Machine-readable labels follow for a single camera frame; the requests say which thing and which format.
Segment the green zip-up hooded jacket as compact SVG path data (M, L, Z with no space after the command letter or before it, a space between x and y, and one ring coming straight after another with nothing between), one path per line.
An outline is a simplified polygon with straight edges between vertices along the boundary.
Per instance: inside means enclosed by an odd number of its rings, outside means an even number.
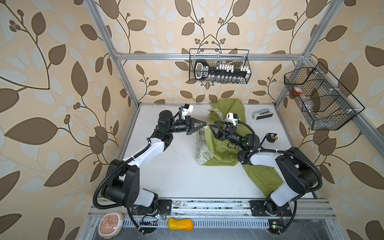
M246 111L239 99L224 99L211 103L209 124L223 121L228 113L237 114L242 122L246 122ZM196 162L208 167L233 167L239 163L237 153L241 150L229 141L216 139L209 127L197 132ZM283 184L275 168L267 166L243 165L249 179L257 186L265 197Z

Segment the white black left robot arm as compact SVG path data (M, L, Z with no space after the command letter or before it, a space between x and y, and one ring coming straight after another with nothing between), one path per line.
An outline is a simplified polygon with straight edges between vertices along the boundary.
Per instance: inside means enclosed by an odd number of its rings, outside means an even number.
M140 187L140 170L171 144L174 133L191 135L204 128L206 122L192 118L180 108L176 115L165 110L159 113L158 124L144 145L132 156L113 160L106 177L96 188L93 205L97 209L140 206L157 209L158 195Z

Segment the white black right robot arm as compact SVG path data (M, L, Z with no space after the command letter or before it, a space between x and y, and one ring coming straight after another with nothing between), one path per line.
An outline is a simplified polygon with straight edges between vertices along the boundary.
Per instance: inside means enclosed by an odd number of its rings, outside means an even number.
M240 148L237 156L242 165L270 167L281 172L283 183L265 199L264 209L268 215L276 216L289 202L323 186L321 171L300 149L265 149L254 130L241 121L214 121L209 128L217 140Z

